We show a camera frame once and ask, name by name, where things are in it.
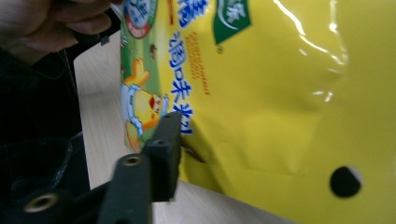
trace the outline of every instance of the black circle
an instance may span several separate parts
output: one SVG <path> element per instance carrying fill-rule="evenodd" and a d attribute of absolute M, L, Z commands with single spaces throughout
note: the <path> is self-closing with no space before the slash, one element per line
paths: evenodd
<path fill-rule="evenodd" d="M 358 193 L 361 182 L 348 167 L 342 166 L 332 173 L 330 186 L 336 196 L 348 198 Z"/>

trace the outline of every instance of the green label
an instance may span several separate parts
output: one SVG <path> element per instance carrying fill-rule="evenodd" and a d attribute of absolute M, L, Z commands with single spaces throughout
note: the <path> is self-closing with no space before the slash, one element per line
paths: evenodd
<path fill-rule="evenodd" d="M 249 25 L 248 0 L 218 0 L 214 21 L 216 44 L 236 35 Z"/>

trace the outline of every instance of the table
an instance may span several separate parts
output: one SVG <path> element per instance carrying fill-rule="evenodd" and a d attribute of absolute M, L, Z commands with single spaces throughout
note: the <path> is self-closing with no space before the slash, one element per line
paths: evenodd
<path fill-rule="evenodd" d="M 118 158 L 130 153 L 123 142 L 120 109 L 120 32 L 75 59 L 91 188 L 107 182 Z M 158 224 L 291 223 L 224 195 L 178 182 L 175 200 L 153 204 Z"/>

